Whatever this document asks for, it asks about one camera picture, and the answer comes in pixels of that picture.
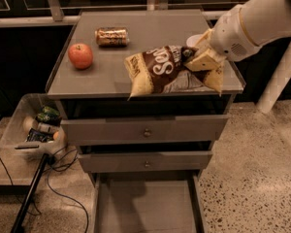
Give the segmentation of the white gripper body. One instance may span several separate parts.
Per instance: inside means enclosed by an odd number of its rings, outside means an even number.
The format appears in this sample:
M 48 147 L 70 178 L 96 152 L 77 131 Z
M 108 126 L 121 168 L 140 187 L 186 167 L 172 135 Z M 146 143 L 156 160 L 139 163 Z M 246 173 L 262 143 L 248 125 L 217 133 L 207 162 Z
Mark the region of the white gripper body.
M 245 28 L 242 9 L 243 5 L 236 5 L 226 12 L 210 33 L 210 46 L 231 61 L 241 61 L 261 49 Z

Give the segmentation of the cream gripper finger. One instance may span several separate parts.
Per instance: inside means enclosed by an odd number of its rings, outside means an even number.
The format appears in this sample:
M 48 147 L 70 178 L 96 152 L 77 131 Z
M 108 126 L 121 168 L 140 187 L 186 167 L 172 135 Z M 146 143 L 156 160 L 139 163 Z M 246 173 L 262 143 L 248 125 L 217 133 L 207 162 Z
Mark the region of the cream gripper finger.
M 196 49 L 195 56 L 200 56 L 202 54 L 211 56 L 213 49 L 210 45 L 210 37 L 212 30 L 208 29 L 201 37 L 197 40 L 194 45 L 194 49 Z
M 226 57 L 224 55 L 219 54 L 215 50 L 206 49 L 194 55 L 184 66 L 192 72 L 214 70 L 219 68 L 225 59 Z

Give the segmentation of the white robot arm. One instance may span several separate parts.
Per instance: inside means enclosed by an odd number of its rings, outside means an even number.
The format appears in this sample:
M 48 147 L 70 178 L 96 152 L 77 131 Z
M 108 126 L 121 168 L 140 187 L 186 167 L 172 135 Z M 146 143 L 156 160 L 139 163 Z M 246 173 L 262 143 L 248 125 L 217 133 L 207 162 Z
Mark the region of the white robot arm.
M 285 37 L 291 37 L 291 0 L 249 0 L 222 15 L 196 42 L 195 54 L 184 65 L 193 72 L 217 69 Z

